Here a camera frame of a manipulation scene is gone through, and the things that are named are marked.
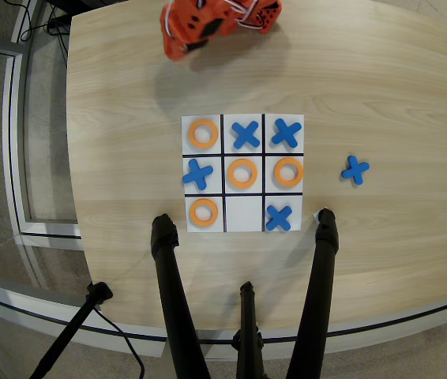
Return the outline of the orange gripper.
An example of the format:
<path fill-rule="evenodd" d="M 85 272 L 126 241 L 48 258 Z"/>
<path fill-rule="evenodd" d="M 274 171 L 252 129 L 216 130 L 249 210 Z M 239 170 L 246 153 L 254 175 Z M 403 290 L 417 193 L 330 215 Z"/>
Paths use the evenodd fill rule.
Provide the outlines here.
<path fill-rule="evenodd" d="M 224 8 L 210 1 L 169 1 L 160 15 L 165 55 L 178 61 L 206 46 L 224 22 Z"/>

